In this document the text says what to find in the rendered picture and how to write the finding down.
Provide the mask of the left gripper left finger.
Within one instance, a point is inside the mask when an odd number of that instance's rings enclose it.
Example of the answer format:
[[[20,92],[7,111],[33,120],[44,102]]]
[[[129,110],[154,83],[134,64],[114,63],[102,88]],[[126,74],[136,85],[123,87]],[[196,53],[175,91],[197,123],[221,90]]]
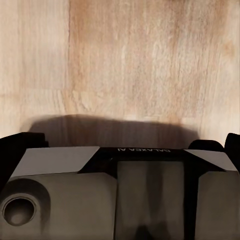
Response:
[[[0,193],[26,153],[21,133],[0,138]]]

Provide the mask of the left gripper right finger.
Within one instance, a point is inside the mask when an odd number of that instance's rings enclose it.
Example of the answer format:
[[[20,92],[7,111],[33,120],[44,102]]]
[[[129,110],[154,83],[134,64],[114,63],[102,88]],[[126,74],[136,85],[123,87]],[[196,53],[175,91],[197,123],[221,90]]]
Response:
[[[240,135],[228,133],[224,151],[240,173]]]

